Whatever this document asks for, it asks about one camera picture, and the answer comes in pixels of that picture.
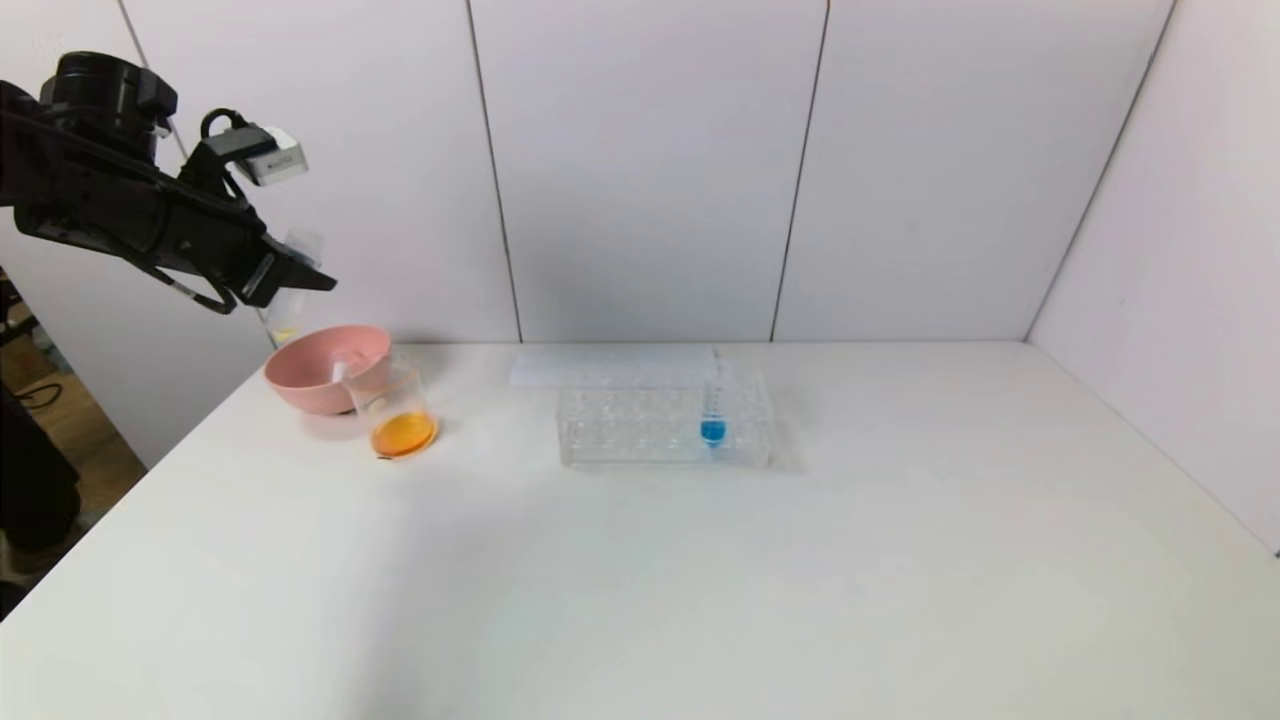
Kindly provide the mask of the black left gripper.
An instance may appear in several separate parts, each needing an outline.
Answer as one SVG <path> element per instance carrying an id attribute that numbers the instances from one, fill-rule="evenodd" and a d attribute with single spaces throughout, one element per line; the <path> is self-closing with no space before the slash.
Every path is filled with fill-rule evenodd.
<path id="1" fill-rule="evenodd" d="M 209 309 L 269 306 L 283 290 L 333 291 L 337 279 L 317 261 L 292 255 L 255 211 L 216 215 L 177 205 L 163 227 L 163 269 L 205 279 Z"/>

